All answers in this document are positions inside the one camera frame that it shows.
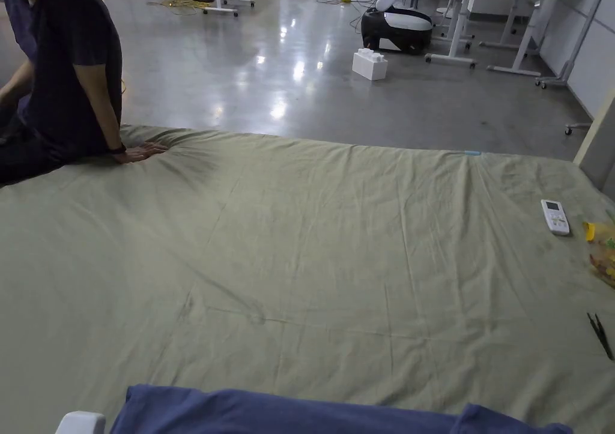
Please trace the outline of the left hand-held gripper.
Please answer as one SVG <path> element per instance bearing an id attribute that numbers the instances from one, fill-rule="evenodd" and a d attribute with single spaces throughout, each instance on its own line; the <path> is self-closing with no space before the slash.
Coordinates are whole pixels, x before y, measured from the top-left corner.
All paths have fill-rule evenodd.
<path id="1" fill-rule="evenodd" d="M 99 434 L 105 433 L 106 417 L 102 414 L 86 411 L 74 411 L 65 414 L 55 434 Z"/>

